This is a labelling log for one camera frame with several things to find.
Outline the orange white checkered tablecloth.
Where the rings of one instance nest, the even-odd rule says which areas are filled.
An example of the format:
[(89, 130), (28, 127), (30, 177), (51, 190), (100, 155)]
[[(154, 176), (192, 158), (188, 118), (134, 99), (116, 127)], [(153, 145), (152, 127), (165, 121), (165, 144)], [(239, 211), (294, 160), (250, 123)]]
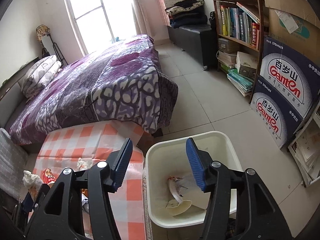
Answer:
[(132, 156), (122, 186), (110, 195), (121, 239), (152, 239), (152, 227), (145, 215), (143, 197), (143, 152), (137, 147), (143, 129), (134, 122), (103, 121), (50, 132), (37, 156), (32, 173), (42, 176), (51, 169), (58, 177), (70, 167), (77, 170), (79, 159), (96, 164), (121, 148), (126, 138), (133, 142)]

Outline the white floral paper cup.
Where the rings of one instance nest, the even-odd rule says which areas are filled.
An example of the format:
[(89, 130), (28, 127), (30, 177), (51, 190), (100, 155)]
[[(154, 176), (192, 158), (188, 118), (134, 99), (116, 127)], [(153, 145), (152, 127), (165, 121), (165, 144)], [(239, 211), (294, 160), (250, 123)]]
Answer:
[(210, 193), (201, 191), (190, 174), (183, 177), (170, 177), (168, 189), (172, 199), (168, 201), (166, 210), (171, 216), (181, 215), (191, 207), (198, 207), (201, 210), (206, 210), (208, 207)]

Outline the red crushed paper cup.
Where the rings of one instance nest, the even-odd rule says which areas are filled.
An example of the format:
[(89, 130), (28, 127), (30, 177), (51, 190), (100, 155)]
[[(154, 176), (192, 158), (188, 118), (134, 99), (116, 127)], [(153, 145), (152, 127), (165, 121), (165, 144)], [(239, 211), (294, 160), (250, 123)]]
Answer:
[(54, 185), (54, 183), (56, 182), (56, 178), (53, 175), (51, 169), (47, 168), (42, 172), (42, 181), (49, 187), (52, 187)]

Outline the dark storage bench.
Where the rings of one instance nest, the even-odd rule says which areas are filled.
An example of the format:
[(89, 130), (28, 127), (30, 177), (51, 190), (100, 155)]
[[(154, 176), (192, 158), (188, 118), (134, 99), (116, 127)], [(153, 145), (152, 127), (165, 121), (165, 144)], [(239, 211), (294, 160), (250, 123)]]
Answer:
[(217, 68), (217, 34), (210, 25), (167, 26), (169, 39), (202, 65), (205, 71)]

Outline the tissue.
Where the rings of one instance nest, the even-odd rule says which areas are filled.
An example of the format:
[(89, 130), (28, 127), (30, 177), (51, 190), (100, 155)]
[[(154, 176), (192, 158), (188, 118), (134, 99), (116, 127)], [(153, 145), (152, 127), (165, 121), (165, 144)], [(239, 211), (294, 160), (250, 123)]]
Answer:
[(93, 160), (92, 159), (82, 159), (79, 158), (77, 165), (76, 165), (76, 170), (77, 171), (84, 171), (84, 170), (89, 170), (93, 166)]
[(22, 181), (23, 181), (23, 185), (28, 189), (28, 192), (32, 196), (37, 196), (40, 190), (40, 187), (43, 184), (43, 181), (40, 178), (40, 176), (33, 174), (28, 170), (24, 170)]

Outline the upper Ganten water carton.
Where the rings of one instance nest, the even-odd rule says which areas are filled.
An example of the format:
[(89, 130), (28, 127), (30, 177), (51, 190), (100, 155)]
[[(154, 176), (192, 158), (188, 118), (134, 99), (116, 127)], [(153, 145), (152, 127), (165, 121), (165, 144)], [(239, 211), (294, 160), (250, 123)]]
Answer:
[(319, 67), (291, 47), (264, 37), (260, 76), (304, 118), (319, 98)]

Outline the ganten water carton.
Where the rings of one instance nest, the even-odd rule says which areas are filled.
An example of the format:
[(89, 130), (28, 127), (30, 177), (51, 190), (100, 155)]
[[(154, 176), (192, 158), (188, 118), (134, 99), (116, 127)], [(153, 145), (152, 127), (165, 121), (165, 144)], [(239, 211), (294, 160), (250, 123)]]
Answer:
[(279, 148), (286, 145), (297, 131), (303, 118), (277, 90), (257, 86), (251, 108), (262, 120)]
[(264, 37), (260, 76), (304, 118), (319, 98), (319, 67), (291, 47)]

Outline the white box on shelf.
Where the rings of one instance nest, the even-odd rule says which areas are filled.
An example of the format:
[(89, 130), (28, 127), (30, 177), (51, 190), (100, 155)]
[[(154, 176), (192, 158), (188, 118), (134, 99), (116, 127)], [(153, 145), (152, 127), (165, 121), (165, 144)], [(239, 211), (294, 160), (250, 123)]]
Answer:
[(235, 67), (238, 74), (254, 78), (257, 72), (258, 59), (251, 54), (237, 52)]

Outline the patterned pillow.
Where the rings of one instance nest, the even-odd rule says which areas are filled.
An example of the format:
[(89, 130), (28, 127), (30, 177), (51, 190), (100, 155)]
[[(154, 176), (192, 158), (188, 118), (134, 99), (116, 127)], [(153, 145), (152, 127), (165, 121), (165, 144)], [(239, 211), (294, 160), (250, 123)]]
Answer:
[(56, 55), (51, 55), (37, 61), (21, 79), (22, 94), (30, 99), (45, 89), (57, 75), (61, 62)]

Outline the pile of folded clothes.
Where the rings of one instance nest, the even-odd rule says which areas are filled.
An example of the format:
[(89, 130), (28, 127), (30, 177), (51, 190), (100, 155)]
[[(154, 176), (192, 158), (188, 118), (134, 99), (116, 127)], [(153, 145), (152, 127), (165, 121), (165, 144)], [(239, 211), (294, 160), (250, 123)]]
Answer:
[(165, 8), (164, 12), (168, 16), (170, 26), (174, 29), (185, 25), (203, 25), (208, 22), (204, 4), (204, 0), (183, 0), (172, 7)]

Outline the purple patterned bed quilt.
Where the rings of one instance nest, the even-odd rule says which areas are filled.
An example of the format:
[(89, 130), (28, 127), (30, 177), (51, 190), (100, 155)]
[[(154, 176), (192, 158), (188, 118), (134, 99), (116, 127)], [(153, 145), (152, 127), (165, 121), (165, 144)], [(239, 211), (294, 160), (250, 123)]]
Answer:
[(99, 121), (131, 121), (150, 134), (170, 124), (178, 86), (163, 74), (148, 35), (137, 35), (65, 66), (9, 127), (14, 143)]

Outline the window with white frame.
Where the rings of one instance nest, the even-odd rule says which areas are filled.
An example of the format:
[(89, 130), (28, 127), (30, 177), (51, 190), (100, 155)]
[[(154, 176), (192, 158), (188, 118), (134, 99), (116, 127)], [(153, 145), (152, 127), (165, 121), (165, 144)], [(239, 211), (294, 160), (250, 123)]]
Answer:
[(83, 54), (137, 34), (132, 0), (65, 0)]

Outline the black coat stand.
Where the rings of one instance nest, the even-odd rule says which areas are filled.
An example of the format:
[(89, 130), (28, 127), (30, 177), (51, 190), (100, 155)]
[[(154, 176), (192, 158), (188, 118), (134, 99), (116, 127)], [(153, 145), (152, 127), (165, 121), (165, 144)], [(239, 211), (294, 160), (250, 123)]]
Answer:
[(68, 65), (59, 46), (56, 42), (53, 41), (50, 29), (46, 25), (42, 24), (36, 28), (36, 37), (41, 44), (42, 58), (51, 55), (56, 55), (57, 59), (62, 63), (63, 67)]

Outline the lower Ganten water carton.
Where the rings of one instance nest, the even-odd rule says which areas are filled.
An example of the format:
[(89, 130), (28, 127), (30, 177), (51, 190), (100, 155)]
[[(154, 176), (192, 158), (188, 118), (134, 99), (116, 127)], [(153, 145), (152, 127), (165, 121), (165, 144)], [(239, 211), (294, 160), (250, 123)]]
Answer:
[(286, 145), (297, 131), (303, 118), (277, 90), (257, 86), (251, 108), (262, 120), (279, 148)]

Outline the wooden bookshelf with books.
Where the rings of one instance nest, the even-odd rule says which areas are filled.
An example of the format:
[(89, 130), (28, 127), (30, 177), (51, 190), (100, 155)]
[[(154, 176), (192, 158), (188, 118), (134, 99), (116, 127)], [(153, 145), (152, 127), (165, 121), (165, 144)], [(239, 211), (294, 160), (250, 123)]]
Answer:
[[(261, 68), (264, 35), (268, 32), (268, 16), (264, 0), (213, 0), (219, 50), (216, 54), (218, 70), (238, 91), (249, 98)], [(258, 59), (254, 78), (238, 74), (235, 67), (237, 52), (251, 54)]]

